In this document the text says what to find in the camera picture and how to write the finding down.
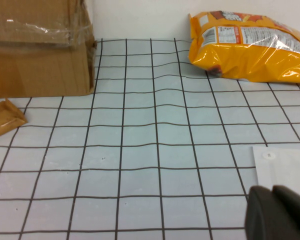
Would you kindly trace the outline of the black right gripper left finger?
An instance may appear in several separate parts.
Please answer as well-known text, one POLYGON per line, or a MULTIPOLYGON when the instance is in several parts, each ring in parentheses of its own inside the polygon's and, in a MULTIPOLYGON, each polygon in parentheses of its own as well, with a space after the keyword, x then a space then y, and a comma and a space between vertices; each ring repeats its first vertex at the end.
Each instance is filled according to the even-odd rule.
POLYGON ((248 240, 300 240, 300 229, 280 200, 263 186, 249 190, 244 229, 248 240))

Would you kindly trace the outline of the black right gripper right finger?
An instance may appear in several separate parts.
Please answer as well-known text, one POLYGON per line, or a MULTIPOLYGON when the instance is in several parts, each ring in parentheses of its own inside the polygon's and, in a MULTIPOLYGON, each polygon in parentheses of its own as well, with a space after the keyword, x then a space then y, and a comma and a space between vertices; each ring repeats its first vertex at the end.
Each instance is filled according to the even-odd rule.
POLYGON ((275 185, 272 192, 283 204, 285 210, 300 229, 300 195, 283 185, 275 185))

